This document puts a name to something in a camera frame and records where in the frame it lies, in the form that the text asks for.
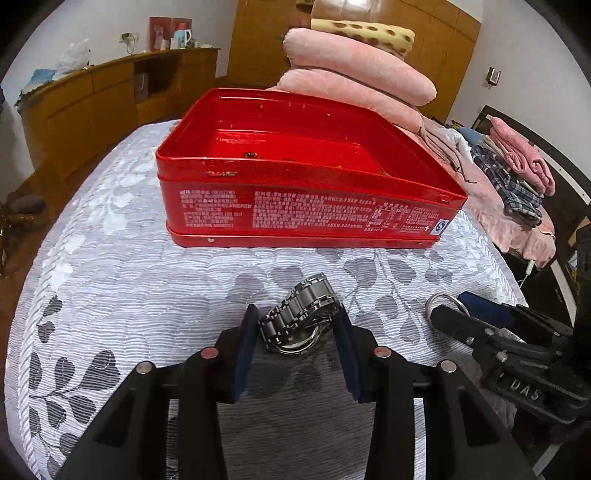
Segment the silver metal watch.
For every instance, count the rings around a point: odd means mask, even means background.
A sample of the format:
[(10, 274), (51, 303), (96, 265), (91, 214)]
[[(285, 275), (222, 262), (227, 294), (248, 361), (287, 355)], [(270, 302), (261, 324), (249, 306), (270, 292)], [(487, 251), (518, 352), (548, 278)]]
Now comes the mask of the silver metal watch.
[(263, 344), (270, 352), (287, 356), (303, 354), (332, 327), (332, 319), (341, 308), (338, 295), (324, 273), (304, 278), (259, 320)]

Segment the pink quilt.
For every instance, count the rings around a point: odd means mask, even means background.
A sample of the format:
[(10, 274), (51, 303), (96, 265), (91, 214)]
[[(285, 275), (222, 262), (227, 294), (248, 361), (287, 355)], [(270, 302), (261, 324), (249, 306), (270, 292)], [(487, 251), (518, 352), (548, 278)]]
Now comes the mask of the pink quilt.
[(473, 149), (453, 128), (424, 118), (416, 141), (438, 160), (467, 192), (466, 208), (503, 253), (514, 253), (542, 269), (556, 254), (555, 228), (541, 206), (528, 213), (506, 204), (486, 173), (474, 162)]

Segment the plaid folded clothes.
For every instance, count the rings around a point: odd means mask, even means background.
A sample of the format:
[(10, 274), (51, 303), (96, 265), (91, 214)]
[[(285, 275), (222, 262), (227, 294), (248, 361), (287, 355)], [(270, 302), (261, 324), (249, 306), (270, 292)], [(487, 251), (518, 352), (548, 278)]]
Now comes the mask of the plaid folded clothes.
[(476, 145), (472, 148), (474, 163), (484, 172), (499, 194), (506, 215), (533, 228), (542, 223), (542, 197), (515, 174), (509, 165), (492, 150)]

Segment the wooden coat stand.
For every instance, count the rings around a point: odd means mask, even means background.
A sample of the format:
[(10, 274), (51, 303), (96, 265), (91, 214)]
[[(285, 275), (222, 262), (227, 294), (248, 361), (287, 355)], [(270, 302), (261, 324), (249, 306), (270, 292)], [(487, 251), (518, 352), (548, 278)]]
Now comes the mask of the wooden coat stand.
[(4, 275), (11, 245), (20, 235), (44, 228), (47, 204), (38, 194), (1, 203), (1, 275)]

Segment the lower pink pillow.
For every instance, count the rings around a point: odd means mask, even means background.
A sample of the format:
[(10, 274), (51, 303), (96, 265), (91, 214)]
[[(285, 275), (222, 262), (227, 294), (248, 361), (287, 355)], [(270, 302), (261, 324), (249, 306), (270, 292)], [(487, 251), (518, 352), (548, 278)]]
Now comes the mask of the lower pink pillow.
[(314, 96), (373, 111), (390, 123), (419, 133), (423, 127), (420, 112), (401, 100), (337, 73), (322, 69), (291, 69), (270, 90)]

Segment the pink pillow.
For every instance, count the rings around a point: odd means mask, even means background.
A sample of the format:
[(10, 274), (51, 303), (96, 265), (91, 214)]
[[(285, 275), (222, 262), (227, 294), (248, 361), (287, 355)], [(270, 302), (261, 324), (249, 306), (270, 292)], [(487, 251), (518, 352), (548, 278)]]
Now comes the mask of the pink pillow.
[(400, 58), (342, 35), (291, 29), (283, 50), (294, 67), (320, 68), (388, 93), (414, 106), (437, 97), (435, 84)]
[(419, 133), (423, 127), (420, 112), (401, 100), (337, 73), (322, 69), (291, 69), (270, 90), (314, 96), (373, 111), (390, 123)]

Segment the wooden wardrobe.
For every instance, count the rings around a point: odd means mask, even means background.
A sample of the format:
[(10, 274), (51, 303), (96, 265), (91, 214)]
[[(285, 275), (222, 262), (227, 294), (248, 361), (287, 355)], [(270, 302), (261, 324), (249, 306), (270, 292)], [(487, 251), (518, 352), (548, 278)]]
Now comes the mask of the wooden wardrobe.
[(445, 123), (472, 59), (481, 21), (457, 1), (239, 1), (229, 57), (232, 86), (272, 87), (290, 66), (291, 29), (380, 49), (429, 78), (437, 97), (420, 108)]

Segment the red metal tin box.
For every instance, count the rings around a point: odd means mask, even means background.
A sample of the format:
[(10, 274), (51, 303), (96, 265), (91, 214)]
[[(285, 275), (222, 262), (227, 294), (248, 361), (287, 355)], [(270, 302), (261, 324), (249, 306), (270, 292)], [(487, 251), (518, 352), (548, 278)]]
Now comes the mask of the red metal tin box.
[(377, 113), (280, 91), (208, 91), (155, 158), (183, 247), (428, 248), (468, 198)]

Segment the yellow brown-spotted cushion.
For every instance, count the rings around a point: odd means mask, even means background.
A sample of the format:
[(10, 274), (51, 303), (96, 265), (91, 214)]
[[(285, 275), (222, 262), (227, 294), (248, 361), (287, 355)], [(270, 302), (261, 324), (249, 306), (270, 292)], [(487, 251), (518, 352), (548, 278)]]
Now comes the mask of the yellow brown-spotted cushion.
[(377, 22), (312, 18), (310, 27), (311, 30), (340, 35), (372, 45), (401, 59), (405, 59), (412, 51), (415, 42), (413, 30)]

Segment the upper pink pillow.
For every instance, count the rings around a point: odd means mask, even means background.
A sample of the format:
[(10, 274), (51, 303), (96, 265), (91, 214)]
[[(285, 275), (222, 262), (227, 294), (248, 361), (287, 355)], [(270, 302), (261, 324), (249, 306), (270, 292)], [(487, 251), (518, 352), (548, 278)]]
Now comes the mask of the upper pink pillow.
[(414, 106), (437, 97), (435, 84), (400, 58), (342, 35), (291, 29), (283, 50), (294, 67), (320, 68), (388, 93)]

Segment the wooden sideboard cabinet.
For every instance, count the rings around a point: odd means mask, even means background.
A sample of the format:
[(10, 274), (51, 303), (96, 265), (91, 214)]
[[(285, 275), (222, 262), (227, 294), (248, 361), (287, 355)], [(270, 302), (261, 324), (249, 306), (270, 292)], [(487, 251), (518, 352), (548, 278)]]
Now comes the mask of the wooden sideboard cabinet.
[(215, 85), (215, 47), (136, 54), (86, 67), (18, 103), (34, 168), (65, 181), (136, 128), (182, 117)]

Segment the blue cloth on cabinet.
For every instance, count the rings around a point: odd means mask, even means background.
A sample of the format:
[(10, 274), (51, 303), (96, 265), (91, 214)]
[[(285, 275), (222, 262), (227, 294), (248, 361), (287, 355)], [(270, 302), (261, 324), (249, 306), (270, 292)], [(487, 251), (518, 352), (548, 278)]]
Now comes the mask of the blue cloth on cabinet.
[(44, 87), (53, 82), (55, 71), (51, 69), (36, 69), (28, 83), (21, 89), (16, 105), (22, 102), (27, 96), (35, 90)]

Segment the white plastic bag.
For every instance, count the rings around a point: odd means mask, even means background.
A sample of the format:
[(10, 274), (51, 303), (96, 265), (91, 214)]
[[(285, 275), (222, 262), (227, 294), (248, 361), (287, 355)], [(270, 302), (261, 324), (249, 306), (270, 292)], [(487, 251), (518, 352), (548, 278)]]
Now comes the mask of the white plastic bag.
[(90, 57), (91, 49), (88, 38), (79, 43), (70, 44), (57, 60), (55, 75), (65, 76), (85, 68), (89, 65)]

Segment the light blue kettle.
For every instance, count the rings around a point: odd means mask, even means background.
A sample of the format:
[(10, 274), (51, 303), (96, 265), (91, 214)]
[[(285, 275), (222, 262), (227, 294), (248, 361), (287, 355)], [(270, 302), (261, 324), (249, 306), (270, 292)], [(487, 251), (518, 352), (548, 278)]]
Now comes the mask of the light blue kettle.
[(173, 39), (177, 49), (185, 49), (192, 40), (192, 33), (187, 23), (180, 22), (176, 26)]

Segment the red picture frame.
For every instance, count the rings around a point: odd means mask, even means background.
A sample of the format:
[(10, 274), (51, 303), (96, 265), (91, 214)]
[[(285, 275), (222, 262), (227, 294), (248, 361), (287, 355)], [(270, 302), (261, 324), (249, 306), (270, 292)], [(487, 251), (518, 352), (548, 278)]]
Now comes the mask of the red picture frame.
[(182, 17), (150, 17), (148, 19), (147, 46), (149, 51), (158, 51), (168, 43), (176, 30), (191, 29), (192, 20)]

